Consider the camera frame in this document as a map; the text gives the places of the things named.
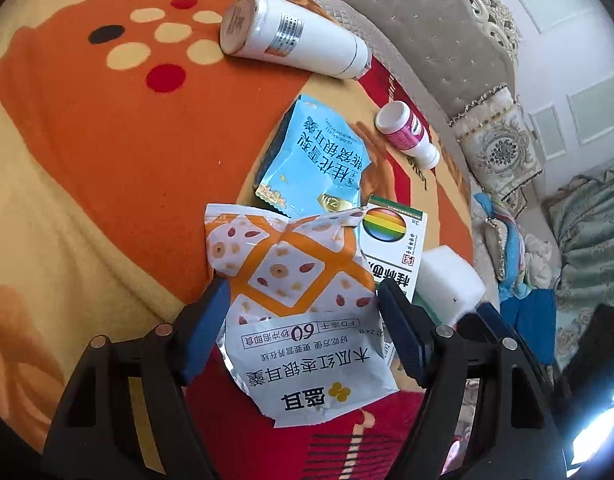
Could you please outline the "colourful blue striped cloth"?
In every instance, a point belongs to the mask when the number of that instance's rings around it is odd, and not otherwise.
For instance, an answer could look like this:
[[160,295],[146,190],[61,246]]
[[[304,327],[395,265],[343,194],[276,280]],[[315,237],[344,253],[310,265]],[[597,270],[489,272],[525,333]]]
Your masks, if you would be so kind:
[[516,218],[496,197],[479,192],[473,198],[485,214],[485,246],[494,265],[499,301],[525,298],[531,289],[525,282],[525,244]]

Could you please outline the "small pink label bottle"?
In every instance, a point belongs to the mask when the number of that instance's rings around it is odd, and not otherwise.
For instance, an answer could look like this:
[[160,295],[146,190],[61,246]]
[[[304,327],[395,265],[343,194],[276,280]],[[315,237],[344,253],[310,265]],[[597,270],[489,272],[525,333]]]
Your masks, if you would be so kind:
[[374,125],[388,143],[412,157],[421,170],[437,166],[441,153],[432,143],[429,130],[405,102],[391,101],[382,106]]

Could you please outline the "embroidered beige cushion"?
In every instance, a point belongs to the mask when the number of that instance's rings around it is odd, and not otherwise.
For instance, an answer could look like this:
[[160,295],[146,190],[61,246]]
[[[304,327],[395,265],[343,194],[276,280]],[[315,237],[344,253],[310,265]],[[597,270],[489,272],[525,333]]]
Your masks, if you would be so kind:
[[504,84],[468,104],[449,126],[478,184],[499,200],[542,173],[535,136]]

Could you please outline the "orange red patterned blanket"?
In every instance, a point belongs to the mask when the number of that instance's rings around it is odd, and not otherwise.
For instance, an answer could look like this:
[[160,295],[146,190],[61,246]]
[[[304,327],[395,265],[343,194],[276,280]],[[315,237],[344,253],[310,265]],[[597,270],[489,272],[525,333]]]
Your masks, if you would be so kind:
[[[58,400],[90,340],[139,338],[199,299],[209,203],[251,204],[285,110],[321,99],[367,142],[365,192],[427,212],[427,247],[473,255],[469,188],[393,74],[340,81],[226,58],[232,0],[0,6],[0,479],[40,479]],[[374,125],[403,101],[441,159],[421,170]]]

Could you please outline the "white foam block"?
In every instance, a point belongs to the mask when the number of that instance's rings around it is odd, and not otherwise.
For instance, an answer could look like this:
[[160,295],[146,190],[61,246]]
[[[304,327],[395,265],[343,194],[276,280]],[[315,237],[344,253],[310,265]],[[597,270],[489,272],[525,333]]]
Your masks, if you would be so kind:
[[443,245],[422,252],[415,292],[438,322],[455,325],[480,303],[486,287],[470,263]]

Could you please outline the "orange white snack packet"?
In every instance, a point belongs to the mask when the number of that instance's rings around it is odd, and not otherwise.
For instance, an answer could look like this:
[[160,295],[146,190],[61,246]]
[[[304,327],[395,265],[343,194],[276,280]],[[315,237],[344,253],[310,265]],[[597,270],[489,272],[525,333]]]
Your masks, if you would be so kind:
[[323,424],[397,390],[358,240],[364,215],[205,209],[207,261],[230,289],[221,352],[278,428]]

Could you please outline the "blue cushion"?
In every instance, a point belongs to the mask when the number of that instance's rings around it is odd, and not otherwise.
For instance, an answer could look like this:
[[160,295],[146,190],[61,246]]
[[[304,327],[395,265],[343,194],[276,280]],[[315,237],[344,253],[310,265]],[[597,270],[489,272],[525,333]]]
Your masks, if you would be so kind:
[[535,288],[522,298],[510,297],[500,304],[500,313],[525,341],[538,363],[554,362],[556,344],[556,292]]

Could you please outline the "blue snack packet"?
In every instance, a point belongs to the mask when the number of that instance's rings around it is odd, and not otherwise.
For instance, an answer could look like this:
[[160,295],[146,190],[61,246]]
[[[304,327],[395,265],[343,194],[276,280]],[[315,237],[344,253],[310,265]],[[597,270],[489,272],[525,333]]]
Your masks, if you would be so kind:
[[330,107],[302,94],[283,115],[254,179],[255,195],[295,219],[361,205],[363,142]]

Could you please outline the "rainbow logo medicine box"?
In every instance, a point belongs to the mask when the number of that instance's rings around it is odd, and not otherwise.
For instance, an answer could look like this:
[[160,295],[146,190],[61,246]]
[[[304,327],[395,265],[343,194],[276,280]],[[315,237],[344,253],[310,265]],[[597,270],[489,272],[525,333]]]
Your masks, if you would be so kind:
[[424,246],[426,213],[377,196],[369,198],[362,212],[356,235],[373,284],[392,280],[412,302]]

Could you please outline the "white thermos bottle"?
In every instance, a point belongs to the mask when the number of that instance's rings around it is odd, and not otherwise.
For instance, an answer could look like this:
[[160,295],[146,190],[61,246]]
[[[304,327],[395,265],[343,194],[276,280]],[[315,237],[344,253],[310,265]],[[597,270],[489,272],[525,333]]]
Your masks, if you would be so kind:
[[360,37],[286,0],[234,0],[219,32],[223,53],[336,79],[358,79],[372,53]]

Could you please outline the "green patterned curtain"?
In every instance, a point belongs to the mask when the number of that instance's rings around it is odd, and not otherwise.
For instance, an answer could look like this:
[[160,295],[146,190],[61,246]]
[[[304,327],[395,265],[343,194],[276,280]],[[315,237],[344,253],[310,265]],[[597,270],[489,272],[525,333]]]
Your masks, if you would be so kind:
[[614,307],[614,166],[574,177],[547,214],[561,257],[554,357],[563,370],[598,306]]

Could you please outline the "beige tufted sofa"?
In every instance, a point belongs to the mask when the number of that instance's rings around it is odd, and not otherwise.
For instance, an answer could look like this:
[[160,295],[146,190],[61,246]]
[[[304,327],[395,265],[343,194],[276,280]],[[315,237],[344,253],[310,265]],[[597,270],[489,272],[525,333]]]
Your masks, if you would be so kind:
[[[501,84],[519,103],[516,60],[520,39],[504,4],[499,0],[289,1],[331,18],[365,40],[431,119],[441,144],[456,160],[460,177],[470,180],[472,190],[482,188],[449,122]],[[528,237],[528,273],[552,278],[560,254],[540,210],[536,178],[501,202]]]

